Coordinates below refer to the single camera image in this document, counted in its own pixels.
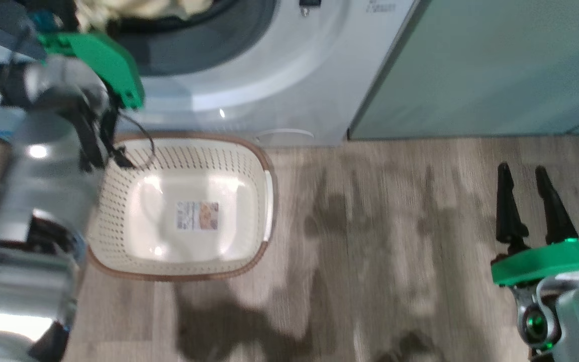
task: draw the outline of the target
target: laundry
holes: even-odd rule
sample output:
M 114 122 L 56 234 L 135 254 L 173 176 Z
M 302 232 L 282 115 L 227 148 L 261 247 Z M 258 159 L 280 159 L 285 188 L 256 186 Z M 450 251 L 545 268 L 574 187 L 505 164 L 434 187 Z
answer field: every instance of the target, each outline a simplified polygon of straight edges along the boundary
M 187 20 L 211 7 L 213 0 L 76 0 L 81 32 L 105 30 L 110 20 L 159 19 L 177 16 Z

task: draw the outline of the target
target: white washing machine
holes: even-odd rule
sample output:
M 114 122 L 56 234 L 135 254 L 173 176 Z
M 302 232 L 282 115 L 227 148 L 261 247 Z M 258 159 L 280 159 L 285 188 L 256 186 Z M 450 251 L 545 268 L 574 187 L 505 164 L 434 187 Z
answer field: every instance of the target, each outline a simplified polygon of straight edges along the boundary
M 415 0 L 214 0 L 180 27 L 123 22 L 149 130 L 232 133 L 261 146 L 340 144 Z M 19 20 L 2 12 L 0 59 Z M 41 56 L 29 44 L 25 53 Z

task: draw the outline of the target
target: basket handle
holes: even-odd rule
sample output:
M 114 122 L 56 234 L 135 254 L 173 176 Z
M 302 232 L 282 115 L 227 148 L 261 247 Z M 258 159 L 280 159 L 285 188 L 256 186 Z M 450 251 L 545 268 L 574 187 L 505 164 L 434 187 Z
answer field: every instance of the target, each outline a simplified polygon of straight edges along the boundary
M 271 178 L 271 172 L 265 171 L 265 181 L 267 184 L 267 204 L 265 211 L 265 233 L 263 234 L 262 241 L 269 241 L 271 237 L 271 226 L 274 221 L 274 182 Z

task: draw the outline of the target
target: laundry basket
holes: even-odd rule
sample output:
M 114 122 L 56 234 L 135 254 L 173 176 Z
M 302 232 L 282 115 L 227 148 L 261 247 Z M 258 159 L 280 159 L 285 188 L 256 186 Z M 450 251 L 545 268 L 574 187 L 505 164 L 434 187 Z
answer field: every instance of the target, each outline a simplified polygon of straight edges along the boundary
M 262 151 L 203 133 L 121 136 L 136 169 L 109 162 L 87 240 L 89 260 L 116 277 L 229 278 L 260 260 L 273 222 L 273 181 Z

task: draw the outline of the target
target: gray wood floor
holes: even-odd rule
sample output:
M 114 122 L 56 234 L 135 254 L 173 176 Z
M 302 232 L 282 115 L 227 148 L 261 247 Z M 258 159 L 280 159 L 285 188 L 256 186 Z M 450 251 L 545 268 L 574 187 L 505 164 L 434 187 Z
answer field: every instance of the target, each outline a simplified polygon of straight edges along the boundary
M 579 219 L 579 138 L 351 142 L 269 151 L 271 246 L 252 271 L 166 284 L 90 267 L 66 360 L 520 361 L 513 297 L 490 281 L 496 168 L 541 246 L 534 168 Z

